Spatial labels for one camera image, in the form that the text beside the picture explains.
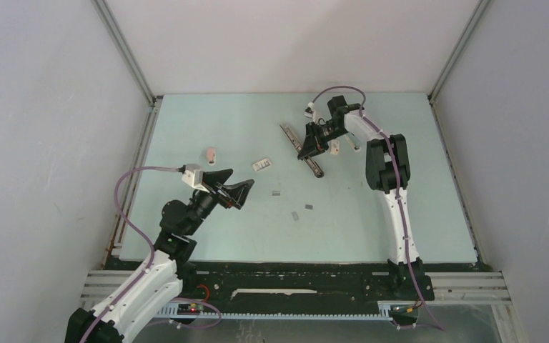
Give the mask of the pink stapler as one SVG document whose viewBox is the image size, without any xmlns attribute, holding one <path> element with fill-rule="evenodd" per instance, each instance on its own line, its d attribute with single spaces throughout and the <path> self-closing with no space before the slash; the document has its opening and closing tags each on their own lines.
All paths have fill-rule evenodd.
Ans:
<svg viewBox="0 0 549 343">
<path fill-rule="evenodd" d="M 217 160 L 217 150 L 214 147 L 208 148 L 206 153 L 206 158 L 207 158 L 208 165 L 214 166 Z"/>
</svg>

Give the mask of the light blue stapler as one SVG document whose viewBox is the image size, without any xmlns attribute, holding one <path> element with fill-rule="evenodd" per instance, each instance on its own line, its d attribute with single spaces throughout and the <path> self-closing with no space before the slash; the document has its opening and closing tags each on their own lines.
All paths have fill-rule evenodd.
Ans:
<svg viewBox="0 0 549 343">
<path fill-rule="evenodd" d="M 361 151 L 361 146 L 355 142 L 354 136 L 351 134 L 345 135 L 345 140 L 353 150 L 353 152 Z"/>
</svg>

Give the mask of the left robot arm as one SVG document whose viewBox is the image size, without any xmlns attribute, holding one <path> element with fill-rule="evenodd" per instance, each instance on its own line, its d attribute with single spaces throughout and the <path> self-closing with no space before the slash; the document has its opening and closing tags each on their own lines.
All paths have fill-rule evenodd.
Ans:
<svg viewBox="0 0 549 343">
<path fill-rule="evenodd" d="M 191 236 L 217 206 L 241 209 L 254 186 L 252 179 L 228 184 L 232 169 L 203 171 L 197 164 L 185 164 L 161 170 L 182 175 L 193 190 L 188 203 L 171 200 L 164 205 L 160 233 L 152 241 L 127 218 L 119 195 L 114 194 L 121 217 L 149 245 L 149 254 L 104 300 L 70 316 L 65 342 L 133 342 L 163 306 L 177 297 L 192 296 L 197 270 L 189 258 L 197 243 Z"/>
</svg>

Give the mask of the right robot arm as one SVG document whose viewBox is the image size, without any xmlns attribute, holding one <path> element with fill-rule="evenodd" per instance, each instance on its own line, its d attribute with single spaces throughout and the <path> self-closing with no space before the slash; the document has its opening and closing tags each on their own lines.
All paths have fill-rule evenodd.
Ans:
<svg viewBox="0 0 549 343">
<path fill-rule="evenodd" d="M 433 300 L 432 282 L 425 273 L 408 214 L 411 171 L 406 138 L 386 134 L 367 117 L 363 104 L 348 104 L 344 96 L 332 97 L 327 108 L 330 119 L 313 119 L 306 124 L 297 158 L 308 160 L 323 154 L 334 140 L 346 134 L 363 142 L 367 185 L 381 200 L 389 229 L 388 292 L 396 299 L 417 300 L 421 304 Z"/>
</svg>

